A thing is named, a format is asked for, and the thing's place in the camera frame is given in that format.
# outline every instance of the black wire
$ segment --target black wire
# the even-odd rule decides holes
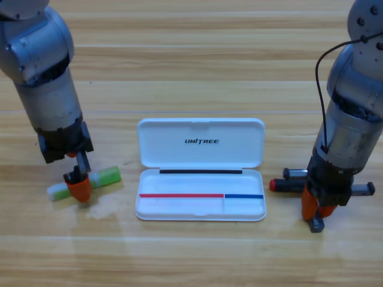
[[[341,48],[341,47],[349,45],[349,44],[359,43],[359,42],[367,43],[368,40],[370,40],[372,38],[376,38],[376,37],[381,36],[381,35],[383,35],[383,32],[376,33],[376,34],[374,34],[372,36],[368,36],[368,37],[362,35],[360,37],[360,39],[358,39],[358,40],[343,42],[343,43],[341,43],[341,44],[331,48],[330,50],[324,52],[324,54],[319,58],[319,60],[317,62],[317,65],[315,66],[315,79],[317,80],[317,87],[318,87],[318,92],[319,92],[319,98],[321,100],[321,106],[322,106],[323,131],[324,131],[324,152],[325,153],[327,153],[327,125],[326,125],[326,112],[324,110],[323,96],[322,96],[321,87],[319,85],[319,76],[318,76],[319,64],[323,60],[324,57],[326,57],[328,54],[330,54],[332,51],[335,51],[338,48]]]

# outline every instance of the table surface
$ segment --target table surface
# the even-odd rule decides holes
[[[92,204],[50,202],[75,161],[46,165],[10,80],[0,75],[1,286],[383,286],[383,144],[352,198],[311,234],[300,199],[273,194],[305,168],[321,125],[316,60],[347,40],[352,0],[55,0],[71,28],[71,71],[95,151],[122,182]],[[337,52],[321,64],[323,88]],[[325,95],[326,104],[329,97]],[[147,117],[256,117],[268,214],[260,222],[150,222],[135,215],[136,125]]]

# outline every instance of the white plastic case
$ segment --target white plastic case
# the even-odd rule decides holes
[[[138,124],[144,220],[259,221],[266,216],[256,118],[147,118]]]

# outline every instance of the green marker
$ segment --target green marker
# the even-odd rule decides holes
[[[91,172],[88,176],[93,189],[121,181],[121,173],[117,166],[99,172]],[[67,199],[71,196],[65,182],[48,187],[47,194],[51,201]]]

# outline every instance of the screw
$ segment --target screw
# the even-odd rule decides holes
[[[360,37],[360,40],[363,42],[363,43],[368,43],[369,42],[369,40],[367,40],[366,39],[366,36],[364,36],[364,35],[362,35],[361,37]]]
[[[364,19],[362,17],[359,17],[357,23],[359,26],[364,26]]]
[[[370,9],[371,14],[373,15],[378,15],[378,7],[377,6],[372,6]]]

